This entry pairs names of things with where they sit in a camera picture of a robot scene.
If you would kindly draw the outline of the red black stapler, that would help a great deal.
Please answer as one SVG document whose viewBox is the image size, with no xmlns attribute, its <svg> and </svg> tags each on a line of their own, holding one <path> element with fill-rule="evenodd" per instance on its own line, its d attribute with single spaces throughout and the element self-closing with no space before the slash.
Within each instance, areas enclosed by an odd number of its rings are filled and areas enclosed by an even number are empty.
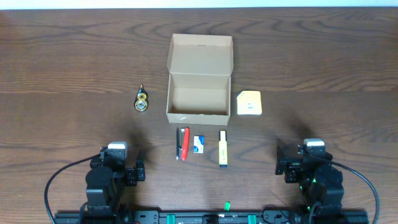
<svg viewBox="0 0 398 224">
<path fill-rule="evenodd" d="M 177 128 L 176 134 L 176 160 L 186 161 L 189 148 L 190 129 L 188 127 Z"/>
</svg>

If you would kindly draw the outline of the blue white staples box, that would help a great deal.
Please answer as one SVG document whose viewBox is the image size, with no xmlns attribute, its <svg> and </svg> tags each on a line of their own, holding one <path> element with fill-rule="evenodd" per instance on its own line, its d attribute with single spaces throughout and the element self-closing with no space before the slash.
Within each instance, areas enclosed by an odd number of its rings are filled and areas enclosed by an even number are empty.
<svg viewBox="0 0 398 224">
<path fill-rule="evenodd" d="M 193 138 L 193 152 L 203 154 L 205 146 L 204 136 L 194 136 Z"/>
</svg>

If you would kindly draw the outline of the yellow sticky note pad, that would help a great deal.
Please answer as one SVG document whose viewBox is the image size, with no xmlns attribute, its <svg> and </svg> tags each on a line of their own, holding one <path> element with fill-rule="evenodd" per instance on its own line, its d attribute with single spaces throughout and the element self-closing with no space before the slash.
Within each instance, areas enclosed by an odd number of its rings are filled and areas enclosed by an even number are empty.
<svg viewBox="0 0 398 224">
<path fill-rule="evenodd" d="M 257 90 L 240 91 L 237 99 L 238 115 L 261 115 L 262 102 L 261 92 Z"/>
</svg>

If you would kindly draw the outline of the yellow highlighter pen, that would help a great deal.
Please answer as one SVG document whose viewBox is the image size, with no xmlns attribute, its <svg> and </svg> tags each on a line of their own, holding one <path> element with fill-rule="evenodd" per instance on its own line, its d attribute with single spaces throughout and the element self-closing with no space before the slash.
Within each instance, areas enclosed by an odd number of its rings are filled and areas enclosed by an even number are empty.
<svg viewBox="0 0 398 224">
<path fill-rule="evenodd" d="M 218 147 L 218 155 L 219 155 L 219 166 L 221 168 L 227 168 L 228 166 L 228 143 L 226 139 L 226 131 L 221 130 L 219 132 L 219 147 Z"/>
</svg>

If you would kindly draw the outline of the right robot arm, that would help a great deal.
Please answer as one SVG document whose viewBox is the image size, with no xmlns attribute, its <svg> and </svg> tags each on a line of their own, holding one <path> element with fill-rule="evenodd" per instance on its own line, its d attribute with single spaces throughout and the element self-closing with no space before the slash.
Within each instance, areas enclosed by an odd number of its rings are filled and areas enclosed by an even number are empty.
<svg viewBox="0 0 398 224">
<path fill-rule="evenodd" d="M 325 146 L 299 145 L 296 156 L 286 147 L 277 147 L 275 174 L 284 175 L 287 184 L 299 185 L 304 203 L 316 216 L 341 210 L 343 174 L 331 166 L 332 158 Z"/>
</svg>

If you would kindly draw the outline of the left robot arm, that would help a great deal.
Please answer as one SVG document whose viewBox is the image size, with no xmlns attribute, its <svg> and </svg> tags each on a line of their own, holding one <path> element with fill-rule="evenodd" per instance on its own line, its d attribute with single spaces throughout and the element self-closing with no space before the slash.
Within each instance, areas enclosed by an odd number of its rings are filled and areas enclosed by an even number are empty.
<svg viewBox="0 0 398 224">
<path fill-rule="evenodd" d="M 90 162 L 86 196 L 88 213 L 94 217 L 113 217 L 119 213 L 126 187 L 135 187 L 146 179 L 144 160 L 139 153 L 135 166 L 126 167 L 126 150 L 102 148 Z"/>
</svg>

